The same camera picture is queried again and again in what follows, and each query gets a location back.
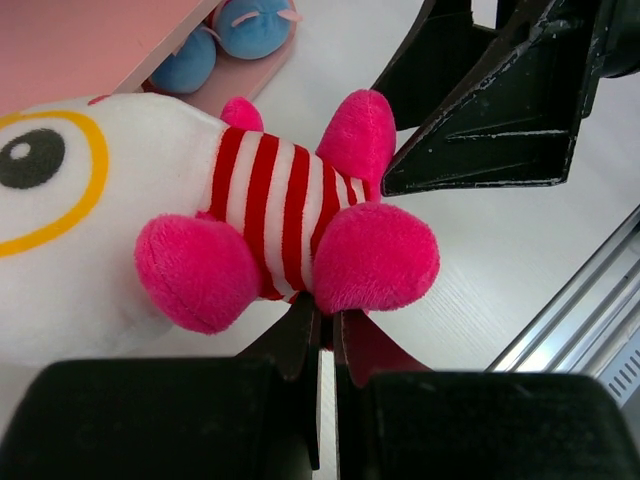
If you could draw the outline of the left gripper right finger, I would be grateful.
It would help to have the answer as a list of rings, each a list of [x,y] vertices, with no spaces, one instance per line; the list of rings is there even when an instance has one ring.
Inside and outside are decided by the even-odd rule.
[[[339,475],[380,472],[378,409],[373,380],[381,374],[428,372],[361,310],[333,317],[336,464]]]

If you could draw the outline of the white pink bear plush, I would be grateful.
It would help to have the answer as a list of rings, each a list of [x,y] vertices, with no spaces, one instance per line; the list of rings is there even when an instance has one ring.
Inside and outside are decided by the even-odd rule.
[[[1,358],[133,350],[172,326],[228,329],[259,300],[389,311],[433,285],[430,228],[382,202],[394,118],[343,100],[319,146],[155,93],[81,97],[1,119]]]

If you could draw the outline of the boy doll plush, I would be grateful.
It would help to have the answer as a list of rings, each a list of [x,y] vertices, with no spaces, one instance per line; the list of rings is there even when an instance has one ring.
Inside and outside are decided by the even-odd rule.
[[[222,49],[241,60],[259,60],[280,49],[302,16],[287,0],[222,1],[205,25]]]
[[[216,60],[214,37],[201,25],[153,71],[148,82],[169,94],[191,94],[207,81]]]

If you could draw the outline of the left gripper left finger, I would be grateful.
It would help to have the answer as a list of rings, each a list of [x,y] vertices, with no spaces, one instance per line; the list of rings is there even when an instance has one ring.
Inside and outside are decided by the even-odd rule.
[[[320,337],[322,318],[309,294],[300,294],[287,312],[242,350],[241,359],[264,360],[274,369],[270,395],[274,414],[265,449],[269,470],[320,467]]]

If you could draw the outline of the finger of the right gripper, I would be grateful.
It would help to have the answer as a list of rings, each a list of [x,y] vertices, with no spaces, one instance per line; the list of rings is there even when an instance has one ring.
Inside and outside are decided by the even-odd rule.
[[[470,0],[425,1],[372,88],[396,128],[420,126],[478,62],[495,31],[474,23]]]
[[[495,38],[398,149],[388,196],[565,181],[583,117],[596,1],[502,1]]]

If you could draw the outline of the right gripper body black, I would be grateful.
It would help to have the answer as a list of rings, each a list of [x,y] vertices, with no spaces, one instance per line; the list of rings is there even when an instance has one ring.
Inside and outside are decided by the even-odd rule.
[[[639,72],[639,2],[601,1],[585,64],[584,117],[592,111],[601,78]]]

